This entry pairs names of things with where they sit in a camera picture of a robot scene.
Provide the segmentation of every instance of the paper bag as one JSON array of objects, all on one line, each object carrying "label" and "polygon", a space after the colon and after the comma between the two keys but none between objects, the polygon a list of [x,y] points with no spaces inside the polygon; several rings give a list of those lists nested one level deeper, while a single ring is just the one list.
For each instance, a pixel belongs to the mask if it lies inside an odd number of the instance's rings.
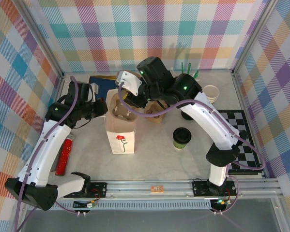
[{"label": "paper bag", "polygon": [[137,115],[129,112],[118,101],[118,90],[109,90],[105,124],[111,150],[113,154],[134,154]]}]

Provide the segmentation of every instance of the green cup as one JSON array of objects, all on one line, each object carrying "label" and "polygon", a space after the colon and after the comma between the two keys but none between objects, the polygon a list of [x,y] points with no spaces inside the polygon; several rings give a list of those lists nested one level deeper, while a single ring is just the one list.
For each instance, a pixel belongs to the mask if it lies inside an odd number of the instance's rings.
[{"label": "green cup", "polygon": [[191,132],[184,127],[177,128],[173,133],[174,146],[183,149],[191,140]]}]

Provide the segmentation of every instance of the plaid wall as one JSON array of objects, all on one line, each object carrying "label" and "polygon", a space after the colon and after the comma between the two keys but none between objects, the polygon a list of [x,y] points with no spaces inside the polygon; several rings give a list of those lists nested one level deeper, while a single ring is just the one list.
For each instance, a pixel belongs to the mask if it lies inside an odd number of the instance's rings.
[{"label": "plaid wall", "polygon": [[267,0],[25,0],[67,72],[232,68]]},{"label": "plaid wall", "polygon": [[271,177],[290,210],[290,0],[280,0],[238,80]]},{"label": "plaid wall", "polygon": [[33,151],[58,82],[12,0],[0,0],[0,232],[15,203],[4,183]]}]

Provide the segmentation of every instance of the white paper cup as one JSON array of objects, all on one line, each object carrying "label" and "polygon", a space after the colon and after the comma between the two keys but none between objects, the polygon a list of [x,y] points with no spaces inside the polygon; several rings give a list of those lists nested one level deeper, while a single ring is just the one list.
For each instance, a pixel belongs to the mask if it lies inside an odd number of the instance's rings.
[{"label": "white paper cup", "polygon": [[203,88],[203,92],[205,93],[210,103],[214,103],[218,99],[220,93],[219,89],[216,86],[211,85],[205,86]]}]

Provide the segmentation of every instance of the chessboard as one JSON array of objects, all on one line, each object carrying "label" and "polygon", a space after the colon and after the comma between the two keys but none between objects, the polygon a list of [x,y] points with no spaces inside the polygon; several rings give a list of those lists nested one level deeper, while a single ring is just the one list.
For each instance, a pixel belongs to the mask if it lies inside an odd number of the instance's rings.
[{"label": "chessboard", "polygon": [[[245,130],[248,133],[248,138],[246,139],[251,145],[254,146],[252,141],[251,132],[248,126],[248,122],[243,110],[219,110],[220,114],[229,122],[233,127],[239,131]],[[240,154],[237,158],[237,162],[247,165],[249,167],[260,167],[260,161],[257,154],[251,150],[250,147],[246,145],[239,146]],[[229,169],[229,174],[258,174],[262,170],[250,170],[245,169],[237,164],[232,163]]]}]

